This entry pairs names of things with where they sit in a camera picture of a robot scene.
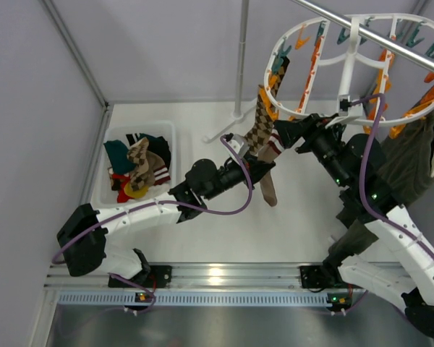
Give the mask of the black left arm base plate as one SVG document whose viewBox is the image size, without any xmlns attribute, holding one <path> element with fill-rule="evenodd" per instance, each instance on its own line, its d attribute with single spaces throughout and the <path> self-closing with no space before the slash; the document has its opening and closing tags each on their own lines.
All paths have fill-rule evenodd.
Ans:
<svg viewBox="0 0 434 347">
<path fill-rule="evenodd" d="M 172 266 L 170 265 L 151 265 L 148 275 L 136 275 L 129 281 L 142 287 L 152 289 L 165 288 L 169 285 L 172 279 Z M 108 280 L 109 288 L 134 288 L 128 283 L 110 277 Z"/>
</svg>

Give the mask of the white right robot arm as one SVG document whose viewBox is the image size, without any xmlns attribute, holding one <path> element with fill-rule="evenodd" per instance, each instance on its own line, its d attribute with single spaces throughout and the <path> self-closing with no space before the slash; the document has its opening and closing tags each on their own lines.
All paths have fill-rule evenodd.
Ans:
<svg viewBox="0 0 434 347">
<path fill-rule="evenodd" d="M 312 153 L 342 188 L 344 209 L 379 240 L 406 270 L 400 278 L 362 260 L 352 251 L 329 254 L 320 266 L 328 285 L 359 286 L 385 299 L 429 338 L 434 338 L 434 247 L 409 216 L 400 196 L 378 175 L 386 157 L 368 134 L 341 139 L 343 125 L 316 113 L 293 121 L 275 121 L 284 149 Z"/>
</svg>

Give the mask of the plain brown ribbed sock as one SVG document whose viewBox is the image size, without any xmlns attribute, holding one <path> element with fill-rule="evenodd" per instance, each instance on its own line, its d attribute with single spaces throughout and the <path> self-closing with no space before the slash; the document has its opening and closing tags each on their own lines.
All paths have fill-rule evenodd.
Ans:
<svg viewBox="0 0 434 347">
<path fill-rule="evenodd" d="M 148 161 L 148 177 L 145 179 L 145 183 L 151 187 L 170 182 L 169 170 L 163 159 L 151 151 L 147 151 L 146 158 Z"/>
</svg>

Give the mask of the beige brown argyle sock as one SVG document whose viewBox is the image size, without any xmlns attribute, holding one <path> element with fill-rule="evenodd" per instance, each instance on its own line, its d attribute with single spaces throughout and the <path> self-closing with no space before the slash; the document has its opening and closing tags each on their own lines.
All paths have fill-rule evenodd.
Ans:
<svg viewBox="0 0 434 347">
<path fill-rule="evenodd" d="M 135 169 L 129 173 L 130 184 L 134 191 L 147 186 L 145 179 L 148 177 L 148 161 L 146 158 L 148 146 L 149 141 L 143 138 L 131 146 L 127 153 L 127 159 L 135 164 Z"/>
</svg>

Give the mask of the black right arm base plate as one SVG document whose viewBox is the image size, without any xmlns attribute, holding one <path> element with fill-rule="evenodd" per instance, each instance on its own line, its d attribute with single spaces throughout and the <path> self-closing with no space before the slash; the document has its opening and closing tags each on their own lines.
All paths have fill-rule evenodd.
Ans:
<svg viewBox="0 0 434 347">
<path fill-rule="evenodd" d="M 323 265 L 303 265 L 299 267 L 302 288 L 312 290 L 353 289 L 360 286 L 343 280 L 337 269 L 327 269 Z"/>
</svg>

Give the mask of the dark teal sock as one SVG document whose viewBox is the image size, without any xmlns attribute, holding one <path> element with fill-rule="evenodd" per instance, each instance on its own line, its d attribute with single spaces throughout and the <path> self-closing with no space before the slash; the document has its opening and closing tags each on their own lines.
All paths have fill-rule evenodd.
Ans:
<svg viewBox="0 0 434 347">
<path fill-rule="evenodd" d="M 103 144 L 115 174 L 124 175 L 135 169 L 135 164 L 127 159 L 128 148 L 120 140 L 110 140 Z"/>
</svg>

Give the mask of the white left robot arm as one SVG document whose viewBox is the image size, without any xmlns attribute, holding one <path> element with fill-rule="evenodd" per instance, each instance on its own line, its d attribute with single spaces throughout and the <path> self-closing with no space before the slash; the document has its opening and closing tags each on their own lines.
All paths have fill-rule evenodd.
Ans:
<svg viewBox="0 0 434 347">
<path fill-rule="evenodd" d="M 205 201 L 241 183 L 253 189 L 274 166 L 251 155 L 242 162 L 230 158 L 221 167 L 200 159 L 182 183 L 153 199 L 98 210 L 90 203 L 78 206 L 57 234 L 69 275 L 76 278 L 101 271 L 143 284 L 150 265 L 142 251 L 127 247 L 128 237 L 209 213 Z"/>
</svg>

